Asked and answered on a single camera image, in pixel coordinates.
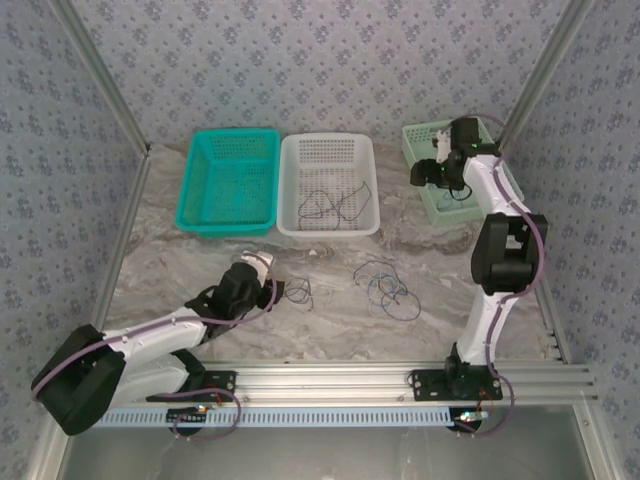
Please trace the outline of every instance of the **table surface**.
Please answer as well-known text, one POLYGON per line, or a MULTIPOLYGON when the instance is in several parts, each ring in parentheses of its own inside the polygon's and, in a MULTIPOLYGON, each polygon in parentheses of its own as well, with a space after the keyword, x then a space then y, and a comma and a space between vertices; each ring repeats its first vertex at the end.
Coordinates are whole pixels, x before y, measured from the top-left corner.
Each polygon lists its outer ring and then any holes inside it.
MULTIPOLYGON (((282 299, 262 319, 198 347, 202 358, 309 360, 441 360, 466 324, 475 295, 470 259, 480 222, 433 227, 399 146, 376 144, 381 226, 359 242, 298 243, 274 227, 266 237, 206 239, 175 227, 185 154, 161 145, 150 170, 105 328, 131 326, 177 309, 217 284, 242 251, 275 256, 279 278, 309 277, 314 308, 282 299), (371 305, 353 271, 368 260, 392 263, 420 299, 418 319, 399 322, 371 305)), ((364 270, 380 273, 378 266, 364 270)), ((392 313, 408 318, 408 297, 392 313)), ((497 358, 551 358, 547 329, 533 294, 511 312, 497 358)))

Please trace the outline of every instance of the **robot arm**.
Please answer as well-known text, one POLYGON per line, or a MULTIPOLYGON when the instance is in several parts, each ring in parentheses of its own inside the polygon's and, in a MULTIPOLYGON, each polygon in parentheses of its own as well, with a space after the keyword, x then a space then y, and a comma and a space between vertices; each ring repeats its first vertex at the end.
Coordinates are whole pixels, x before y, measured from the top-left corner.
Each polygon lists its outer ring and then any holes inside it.
POLYGON ((76 435, 109 408, 154 394, 202 388, 205 369, 185 349, 234 328, 236 319, 254 307, 264 310, 272 298, 277 303, 284 284, 266 282, 272 263, 269 254, 245 252, 220 285, 169 315, 120 330, 79 327, 36 376, 33 395, 65 433, 76 435), (64 365, 74 355, 78 359, 64 365))
POLYGON ((539 233, 544 241, 547 221, 543 215, 530 214, 517 198, 499 161, 498 145, 481 142, 476 118, 454 120, 450 135, 438 132, 434 144, 438 158, 416 162, 411 168, 411 184, 433 183, 450 191, 468 186, 485 220, 471 258, 471 274, 478 287, 469 320, 444 371, 418 376, 414 372, 414 385, 417 381, 421 387, 414 388, 415 398, 480 400, 483 390, 500 399, 500 382, 495 382, 495 370, 487 363, 493 363, 496 341, 517 294, 536 277, 542 252, 535 236, 539 233))

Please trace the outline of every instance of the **wall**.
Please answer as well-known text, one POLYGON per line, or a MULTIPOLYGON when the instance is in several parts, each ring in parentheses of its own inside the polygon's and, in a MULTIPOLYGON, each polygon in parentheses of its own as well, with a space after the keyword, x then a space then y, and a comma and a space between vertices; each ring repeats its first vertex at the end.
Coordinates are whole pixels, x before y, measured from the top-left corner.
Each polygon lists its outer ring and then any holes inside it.
POLYGON ((577 361, 640 478, 640 6, 598 2, 511 165, 551 222, 547 276, 577 361))
POLYGON ((506 117, 565 0, 73 0, 148 140, 506 117))
POLYGON ((90 320, 138 161, 45 0, 0 2, 0 478, 43 411, 29 386, 90 320))

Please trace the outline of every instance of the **wire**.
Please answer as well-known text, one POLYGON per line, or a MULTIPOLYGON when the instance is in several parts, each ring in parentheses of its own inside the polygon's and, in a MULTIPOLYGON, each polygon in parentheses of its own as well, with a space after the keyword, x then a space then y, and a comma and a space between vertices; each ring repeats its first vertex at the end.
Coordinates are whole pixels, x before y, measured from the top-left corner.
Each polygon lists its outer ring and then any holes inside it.
MULTIPOLYGON (((215 384, 209 384, 209 385, 205 385, 204 388, 218 388, 215 386, 215 384)), ((222 405, 222 399, 220 398, 220 394, 216 393, 216 402, 218 403, 218 406, 222 405)))
POLYGON ((56 365, 54 368, 51 369, 51 371, 49 373, 47 373, 42 380, 40 380, 38 382, 38 384, 33 387, 33 390, 31 390, 31 400, 33 401, 37 401, 38 400, 38 394, 42 391, 42 389, 56 376, 58 375, 62 370, 64 370, 65 368, 67 368, 69 365, 71 365, 73 362, 75 362, 76 360, 81 359, 82 357, 88 355, 91 352, 94 352, 96 350, 98 350, 99 348, 102 348, 104 346, 110 345, 112 343, 117 343, 120 341, 129 341, 139 335, 142 335, 143 333, 147 333, 150 332, 152 330, 156 330, 158 328, 162 328, 165 327, 167 325, 175 325, 178 323, 184 323, 184 322, 193 322, 193 321, 198 321, 198 322, 202 322, 205 324, 210 324, 210 325, 226 325, 226 326, 238 326, 238 325, 243 325, 245 323, 249 323, 252 322, 254 320, 257 320, 258 318, 260 318, 262 315, 264 315, 267 311, 269 311, 271 309, 271 307, 274 305, 275 301, 276 301, 276 295, 278 292, 278 285, 276 283, 276 277, 273 273, 273 269, 271 268, 271 265, 269 265, 268 262, 266 262, 265 260, 262 259, 262 257, 260 257, 259 255, 256 255, 254 253, 244 253, 243 255, 248 255, 250 257, 254 257, 256 259, 258 259, 260 262, 262 262, 265 267, 267 267, 267 272, 269 273, 269 276, 271 278, 271 298, 269 299, 269 302, 267 303, 267 305, 265 306, 264 309, 260 310, 260 312, 258 312, 256 315, 249 317, 249 318, 241 318, 240 320, 232 320, 232 321, 228 321, 228 320, 221 320, 221 319, 217 319, 217 318, 204 318, 204 317, 199 317, 199 316, 190 316, 190 317, 181 317, 181 318, 168 318, 164 321, 158 322, 158 323, 153 323, 150 325, 145 325, 144 327, 140 327, 131 331, 128 331, 122 335, 116 335, 115 337, 110 337, 107 338, 105 340, 100 340, 99 342, 96 343, 92 343, 91 345, 83 348, 82 350, 78 350, 76 353, 70 355, 69 357, 67 357, 66 359, 64 359, 62 362, 60 362, 58 365, 56 365))
POLYGON ((478 391, 478 394, 480 395, 480 401, 478 402, 478 406, 476 408, 476 412, 480 411, 480 407, 482 406, 482 397, 485 396, 491 402, 491 407, 489 408, 489 415, 492 415, 493 414, 493 397, 484 388, 481 388, 478 391))
POLYGON ((370 280, 367 283, 367 296, 369 297, 369 313, 371 313, 372 315, 373 313, 371 312, 371 305, 375 305, 376 307, 382 308, 382 310, 384 310, 384 313, 386 313, 387 316, 389 316, 389 318, 396 320, 398 322, 411 322, 413 320, 416 320, 422 313, 422 305, 420 304, 420 299, 413 292, 410 292, 406 284, 402 280, 400 280, 400 277, 398 276, 398 271, 392 264, 388 262, 379 261, 379 260, 369 260, 363 263, 362 265, 360 265, 353 272, 352 278, 354 283, 357 286, 360 286, 360 283, 358 283, 358 278, 360 278, 361 276, 370 277, 370 280), (385 265, 389 267, 391 270, 393 270, 393 275, 389 275, 382 272, 376 275, 367 275, 365 273, 358 273, 364 267, 371 264, 385 265), (391 285, 391 290, 389 291, 384 290, 382 288, 382 285, 383 285, 382 282, 385 280, 387 280, 391 285), (372 293, 371 288, 374 285, 376 287, 376 291, 372 293), (377 303, 376 299, 373 297, 373 295, 378 291, 382 292, 382 296, 379 299, 379 303, 377 303), (413 317, 399 318, 390 312, 390 307, 392 307, 394 303, 396 305, 400 305, 400 302, 398 301, 398 296, 401 296, 401 297, 410 296, 416 300, 417 312, 413 317))
POLYGON ((304 202, 302 202, 300 204, 300 206, 298 207, 298 230, 303 230, 303 228, 302 228, 302 220, 304 220, 304 219, 315 219, 315 220, 321 219, 321 218, 324 218, 324 215, 326 213, 329 213, 331 211, 336 212, 336 214, 338 216, 338 223, 333 228, 334 231, 338 230, 338 228, 340 227, 340 221, 341 220, 344 220, 345 222, 353 222, 353 221, 357 220, 358 217, 360 217, 360 215, 364 211, 365 207, 367 206, 367 203, 369 203, 369 200, 371 200, 372 196, 373 196, 373 193, 371 192, 371 189, 369 188, 369 185, 367 185, 367 182, 362 182, 362 186, 360 188, 354 190, 352 193, 350 193, 346 197, 344 196, 343 193, 341 193, 340 194, 340 200, 335 204, 333 203, 333 201, 331 200, 331 197, 329 196, 329 194, 326 191, 324 191, 322 189, 314 190, 313 192, 311 192, 307 196, 307 198, 304 200, 304 202), (362 208, 360 208, 360 211, 354 217, 352 217, 352 218, 345 217, 341 212, 341 209, 342 209, 342 207, 344 205, 344 202, 346 200, 348 200, 349 198, 355 196, 363 188, 367 189, 367 191, 369 192, 369 196, 367 197, 367 199, 363 203, 362 208), (323 194, 326 197, 326 199, 329 201, 329 204, 331 205, 331 207, 323 210, 323 208, 320 206, 320 204, 316 200, 315 204, 318 207, 318 211, 302 214, 301 213, 302 209, 307 205, 309 200, 311 200, 311 197, 313 197, 315 194, 318 194, 318 193, 323 194))
POLYGON ((465 200, 468 200, 469 198, 471 198, 471 195, 473 195, 473 190, 471 189, 471 187, 469 185, 467 185, 466 183, 464 184, 464 186, 469 189, 469 193, 464 198, 456 198, 453 195, 453 190, 451 190, 451 187, 449 187, 449 195, 451 195, 451 198, 454 199, 456 202, 464 202, 465 200))
MULTIPOLYGON (((486 115, 486 114, 482 114, 482 113, 471 113, 469 115, 465 115, 465 116, 459 117, 459 118, 465 118, 465 117, 488 118, 488 119, 493 120, 496 123, 498 123, 498 125, 500 125, 501 127, 503 127, 503 128, 505 127, 505 125, 502 122, 502 120, 500 120, 500 119, 498 119, 498 118, 496 118, 496 117, 494 117, 492 115, 486 115)), ((522 216, 522 218, 524 219, 525 223, 527 224, 527 226, 531 230, 531 233, 533 234, 533 237, 534 237, 535 243, 536 243, 536 250, 537 250, 537 253, 538 253, 538 265, 537 265, 537 268, 536 268, 536 273, 535 273, 535 275, 533 277, 533 280, 529 284, 529 286, 527 286, 527 288, 525 288, 523 291, 521 291, 519 293, 513 293, 511 295, 505 296, 500 301, 500 303, 498 304, 498 308, 496 309, 496 313, 493 316, 493 319, 491 320, 491 324, 489 326, 489 331, 487 332, 487 338, 485 340, 485 358, 486 358, 486 362, 487 362, 487 368, 489 369, 489 373, 491 373, 491 376, 493 378, 495 378, 497 380, 500 380, 501 382, 503 382, 507 386, 507 389, 509 390, 509 407, 507 409, 506 415, 502 418, 500 423, 498 423, 496 426, 494 426, 493 428, 491 428, 491 429, 489 429, 489 430, 487 430, 485 432, 476 432, 473 428, 469 427, 468 425, 466 425, 466 424, 464 424, 462 422, 455 422, 456 425, 464 428, 469 433, 471 433, 471 434, 473 434, 474 436, 477 436, 477 437, 486 437, 488 435, 491 435, 493 433, 496 433, 496 432, 502 430, 505 427, 505 425, 507 425, 507 423, 509 422, 511 417, 513 416, 513 408, 515 407, 515 394, 514 394, 514 391, 513 391, 513 385, 511 384, 511 382, 506 377, 504 377, 503 375, 500 375, 496 371, 496 369, 494 368, 493 363, 491 362, 491 341, 493 339, 493 332, 495 331, 496 326, 498 324, 498 321, 500 320, 500 315, 502 314, 502 310, 503 310, 504 305, 506 304, 506 302, 508 302, 509 300, 513 300, 514 298, 523 297, 523 296, 531 293, 538 286, 538 283, 540 283, 540 280, 542 279, 542 275, 544 274, 544 242, 542 240, 542 235, 540 235, 540 232, 538 231, 538 227, 536 227, 536 224, 533 221, 533 219, 529 216, 529 214, 527 212, 525 212, 515 202, 515 200, 513 198, 511 198, 509 196, 509 193, 507 192, 506 188, 502 184, 502 181, 500 180, 498 167, 500 166, 500 164, 503 161, 504 161, 504 155, 501 156, 500 158, 498 158, 496 163, 493 164, 493 169, 492 169, 493 180, 496 182, 496 187, 498 188, 498 191, 500 192, 500 194, 502 195, 504 200, 507 202, 507 204, 509 206, 511 206, 516 212, 518 212, 518 214, 520 216, 522 216)))
POLYGON ((189 416, 188 413, 182 413, 182 414, 178 415, 178 417, 174 420, 173 426, 171 428, 173 430, 173 433, 176 436, 176 438, 184 438, 187 441, 191 441, 191 440, 196 440, 196 441, 220 440, 221 438, 224 438, 224 437, 230 435, 231 433, 233 433, 238 428, 238 424, 240 423, 240 419, 242 418, 242 405, 240 404, 240 400, 238 400, 238 397, 236 397, 233 394, 233 392, 230 392, 229 390, 224 390, 222 388, 203 388, 201 390, 192 390, 191 392, 162 393, 162 394, 157 395, 157 396, 161 397, 161 398, 189 398, 189 397, 193 397, 195 395, 206 395, 206 394, 224 395, 225 397, 228 397, 231 400, 233 400, 233 403, 236 404, 237 409, 236 409, 236 416, 233 419, 233 423, 231 424, 231 426, 229 428, 227 428, 226 430, 224 430, 223 432, 215 433, 213 435, 198 435, 197 437, 196 436, 181 435, 180 432, 178 432, 178 424, 180 423, 180 421, 184 417, 189 416))
POLYGON ((299 277, 291 280, 287 284, 287 287, 284 289, 283 296, 287 298, 290 302, 295 303, 297 305, 307 305, 310 303, 311 306, 309 307, 309 311, 313 310, 314 304, 313 304, 313 296, 311 294, 311 282, 309 280, 309 277, 306 277, 306 278, 299 277), (292 283, 294 282, 299 282, 300 285, 298 286, 292 285, 292 283), (300 298, 295 297, 300 292, 302 293, 302 297, 300 298))

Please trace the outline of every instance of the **mesh basket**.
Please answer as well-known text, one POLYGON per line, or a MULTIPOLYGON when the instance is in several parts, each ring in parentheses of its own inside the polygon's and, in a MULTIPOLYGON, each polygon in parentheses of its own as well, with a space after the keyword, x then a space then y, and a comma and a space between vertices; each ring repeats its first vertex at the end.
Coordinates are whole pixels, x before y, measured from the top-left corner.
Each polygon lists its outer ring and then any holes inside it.
MULTIPOLYGON (((421 123, 419 125, 407 125, 402 128, 402 152, 404 158, 409 164, 409 168, 419 160, 428 158, 436 158, 437 149, 433 146, 432 140, 436 138, 438 130, 442 130, 451 123, 451 120, 443 120, 441 122, 421 123)), ((493 142, 486 127, 478 119, 478 127, 480 130, 480 139, 483 142, 493 142)), ((504 173, 513 187, 514 192, 520 200, 524 200, 522 191, 516 184, 509 167, 503 163, 504 173)), ((482 210, 478 205, 475 195, 471 194, 466 200, 459 201, 456 198, 464 198, 467 191, 451 192, 446 189, 438 188, 435 185, 426 185, 425 187, 417 187, 422 203, 427 210, 429 220, 432 225, 452 225, 455 223, 468 222, 482 218, 482 210)))
POLYGON ((282 142, 278 230, 299 240, 354 239, 380 227, 373 144, 314 133, 282 142))
POLYGON ((275 130, 196 133, 187 156, 177 227, 206 237, 266 235, 275 223, 279 157, 275 130))

